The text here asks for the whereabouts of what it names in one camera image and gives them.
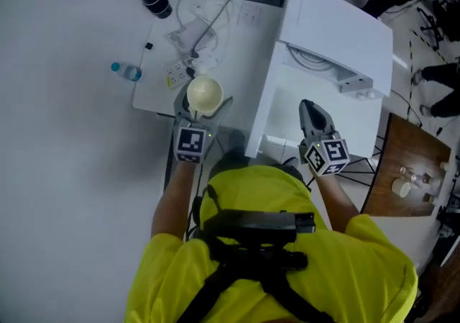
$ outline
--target wooden table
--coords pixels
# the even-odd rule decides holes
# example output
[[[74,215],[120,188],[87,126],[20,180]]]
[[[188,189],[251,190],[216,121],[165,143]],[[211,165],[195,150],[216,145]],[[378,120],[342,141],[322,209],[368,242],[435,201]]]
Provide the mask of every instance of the wooden table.
[[[402,165],[415,173],[427,173],[433,178],[444,178],[442,162],[448,162],[451,150],[421,128],[390,114],[387,133],[380,154],[376,175],[362,207],[362,213],[387,217],[429,216],[434,205],[429,203],[429,187],[413,186],[405,198],[391,191],[392,182],[400,177]]]

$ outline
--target white table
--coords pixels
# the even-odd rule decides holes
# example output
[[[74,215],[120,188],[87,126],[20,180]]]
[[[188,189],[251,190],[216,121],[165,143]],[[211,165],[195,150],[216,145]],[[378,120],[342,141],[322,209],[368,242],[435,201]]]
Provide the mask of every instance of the white table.
[[[194,4],[205,0],[181,0],[179,15],[183,23],[196,16],[190,11]],[[170,0],[173,8],[178,0]],[[275,35],[280,26],[282,9],[249,1],[231,1],[230,30],[218,31],[218,48],[222,53],[229,35],[227,51],[222,63],[210,71],[224,87],[226,96],[234,97],[234,104],[225,116],[225,127],[251,131],[265,84]],[[148,38],[154,47],[144,50],[142,79],[134,92],[133,106],[161,114],[174,115],[173,102],[178,89],[171,91],[165,83],[166,69],[179,60],[175,47],[165,35],[180,27],[172,14],[167,19],[154,19]],[[300,143],[298,105],[310,99],[331,115],[337,130],[346,139],[353,155],[370,157],[377,135],[381,99],[355,101],[340,94],[333,84],[294,68],[283,66],[277,79],[264,133],[288,144]]]

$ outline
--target power strip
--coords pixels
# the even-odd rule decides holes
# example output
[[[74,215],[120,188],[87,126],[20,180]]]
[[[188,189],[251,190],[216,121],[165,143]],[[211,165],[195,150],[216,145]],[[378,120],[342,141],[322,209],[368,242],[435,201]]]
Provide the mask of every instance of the power strip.
[[[182,61],[176,62],[174,65],[166,70],[166,85],[169,89],[173,90],[191,80],[187,75],[187,66]]]

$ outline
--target white cup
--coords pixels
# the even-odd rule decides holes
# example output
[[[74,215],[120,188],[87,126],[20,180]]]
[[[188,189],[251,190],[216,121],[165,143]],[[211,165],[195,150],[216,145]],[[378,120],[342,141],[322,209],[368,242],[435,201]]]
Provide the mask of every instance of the white cup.
[[[393,181],[391,190],[401,198],[405,198],[410,191],[410,182],[407,182],[404,178],[397,178]]]
[[[208,75],[197,76],[188,85],[187,100],[192,117],[211,116],[224,100],[224,89]]]

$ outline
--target glass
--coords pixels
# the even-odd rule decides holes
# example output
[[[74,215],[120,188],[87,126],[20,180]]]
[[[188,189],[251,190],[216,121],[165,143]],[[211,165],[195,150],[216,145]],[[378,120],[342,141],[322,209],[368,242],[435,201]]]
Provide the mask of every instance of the glass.
[[[429,198],[428,198],[428,201],[430,203],[432,203],[432,205],[436,205],[438,203],[438,198],[436,198],[435,196],[431,195]]]
[[[434,191],[437,191],[441,186],[441,180],[439,178],[432,178],[427,173],[423,174],[422,182],[429,185]]]
[[[423,176],[421,176],[421,175],[414,175],[414,176],[412,176],[412,178],[410,180],[411,180],[412,183],[414,183],[419,188],[423,187],[423,185],[425,184],[425,182],[423,180]]]
[[[403,176],[406,180],[412,182],[412,177],[415,175],[414,169],[411,167],[405,167],[402,165],[400,167],[400,175]]]

